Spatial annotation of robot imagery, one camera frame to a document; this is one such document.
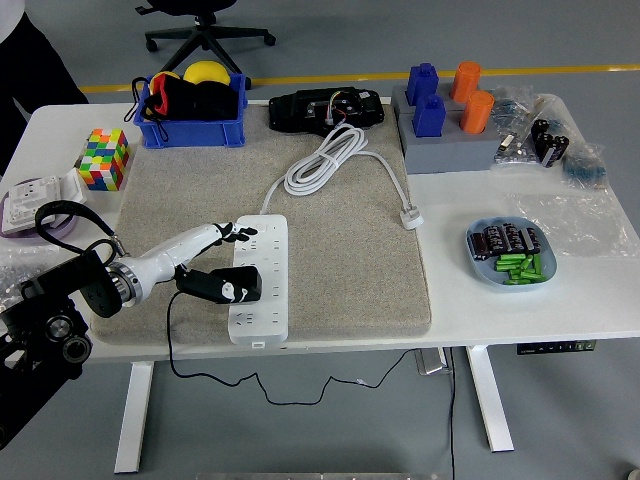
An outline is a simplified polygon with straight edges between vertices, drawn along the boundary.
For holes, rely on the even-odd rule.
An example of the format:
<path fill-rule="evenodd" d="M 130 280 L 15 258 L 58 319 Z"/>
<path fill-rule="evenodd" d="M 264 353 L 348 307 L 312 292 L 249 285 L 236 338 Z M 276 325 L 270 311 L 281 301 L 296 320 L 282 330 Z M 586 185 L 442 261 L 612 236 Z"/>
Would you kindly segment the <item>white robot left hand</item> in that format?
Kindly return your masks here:
<path fill-rule="evenodd" d="M 121 275 L 128 288 L 123 304 L 129 307 L 141 303 L 156 284 L 172 280 L 177 267 L 186 266 L 208 248 L 222 242 L 244 242 L 257 233 L 255 228 L 234 222 L 204 224 L 164 241 L 139 257 L 121 257 L 110 268 Z"/>

